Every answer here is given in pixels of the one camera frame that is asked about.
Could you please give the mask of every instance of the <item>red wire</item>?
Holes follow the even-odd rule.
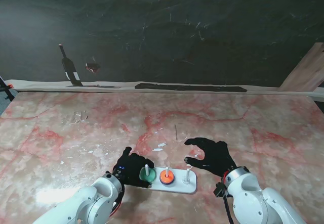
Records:
[[[117,208],[113,211],[113,213],[112,214],[110,214],[110,216],[109,217],[111,217],[112,215],[114,215],[115,214],[115,212],[118,210],[118,208],[120,207],[120,205],[121,205],[122,203],[119,203],[118,204],[118,206],[117,206]]]
[[[225,182],[225,177],[226,175],[229,173],[229,170],[227,170],[226,172],[224,172],[224,175],[223,175],[223,183]]]

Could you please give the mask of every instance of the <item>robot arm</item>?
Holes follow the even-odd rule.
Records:
[[[306,224],[279,192],[262,190],[257,177],[245,167],[224,176],[224,185],[233,196],[234,214],[240,223]]]
[[[222,178],[214,194],[223,196],[226,212],[230,216],[226,193],[233,196],[235,217],[241,224],[305,224],[291,205],[272,188],[262,190],[258,179],[246,167],[237,167],[225,142],[215,143],[206,138],[188,139],[185,145],[194,145],[205,153],[203,160],[186,157],[191,166],[207,170]]]
[[[154,168],[154,163],[126,147],[113,173],[106,172],[90,187],[78,190],[71,198],[56,205],[46,212],[34,224],[104,224],[119,207],[125,189],[124,185],[150,188],[150,183],[140,179],[140,171],[147,164]]]
[[[114,202],[123,194],[119,180],[114,175],[105,174],[90,187],[81,188],[71,198],[46,212],[34,224],[77,224],[78,220],[85,224],[106,223]]]

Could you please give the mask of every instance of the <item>green ring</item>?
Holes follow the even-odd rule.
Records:
[[[146,176],[145,167],[140,171],[140,180],[148,181],[150,184],[156,179],[156,172],[154,168],[148,169],[148,176]]]

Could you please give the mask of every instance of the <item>orange ring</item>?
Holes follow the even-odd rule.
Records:
[[[166,171],[163,170],[160,173],[160,181],[162,184],[169,185],[174,181],[174,174],[169,170],[169,176],[166,177]]]

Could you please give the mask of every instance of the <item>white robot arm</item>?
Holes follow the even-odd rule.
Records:
[[[114,201],[123,195],[124,190],[119,180],[106,173],[90,187],[81,188],[71,198],[59,203],[38,218],[34,224],[103,224],[109,219],[111,211],[118,203]]]
[[[306,224],[279,192],[262,190],[257,177],[245,167],[226,175],[224,185],[233,196],[234,214],[241,224]]]

